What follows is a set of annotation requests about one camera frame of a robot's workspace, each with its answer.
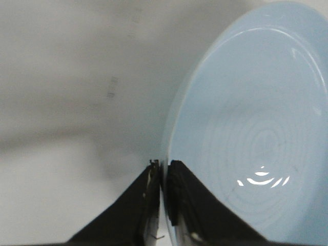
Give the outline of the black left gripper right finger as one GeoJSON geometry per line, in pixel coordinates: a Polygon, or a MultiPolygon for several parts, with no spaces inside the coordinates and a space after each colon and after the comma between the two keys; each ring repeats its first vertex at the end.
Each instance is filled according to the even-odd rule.
{"type": "Polygon", "coordinates": [[[179,160],[168,166],[168,216],[177,243],[268,243],[179,160]]]}

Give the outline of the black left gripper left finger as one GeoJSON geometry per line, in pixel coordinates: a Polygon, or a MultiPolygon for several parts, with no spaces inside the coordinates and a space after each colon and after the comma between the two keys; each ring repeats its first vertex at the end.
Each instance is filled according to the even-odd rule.
{"type": "Polygon", "coordinates": [[[111,206],[68,242],[155,243],[159,207],[160,166],[158,160],[154,160],[111,206]]]}

